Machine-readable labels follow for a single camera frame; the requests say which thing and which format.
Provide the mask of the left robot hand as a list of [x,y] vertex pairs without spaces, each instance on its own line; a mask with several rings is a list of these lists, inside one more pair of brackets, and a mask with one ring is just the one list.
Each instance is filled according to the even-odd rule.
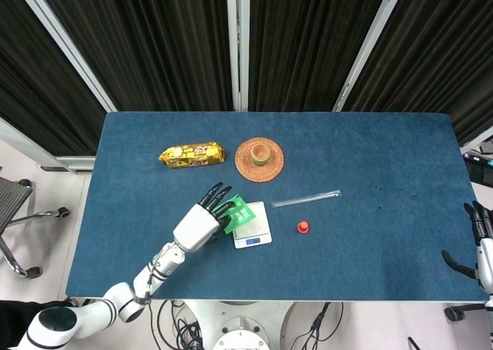
[[232,218],[226,212],[235,206],[233,201],[220,204],[231,186],[219,182],[194,204],[173,231],[174,243],[185,253],[198,251],[209,241],[217,240]]

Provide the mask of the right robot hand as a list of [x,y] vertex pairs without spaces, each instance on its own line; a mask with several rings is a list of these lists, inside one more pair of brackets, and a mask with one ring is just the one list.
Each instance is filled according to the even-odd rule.
[[463,207],[471,221],[477,262],[474,268],[459,264],[447,251],[441,256],[446,265],[464,276],[476,280],[478,285],[492,296],[492,210],[477,201],[464,203]]

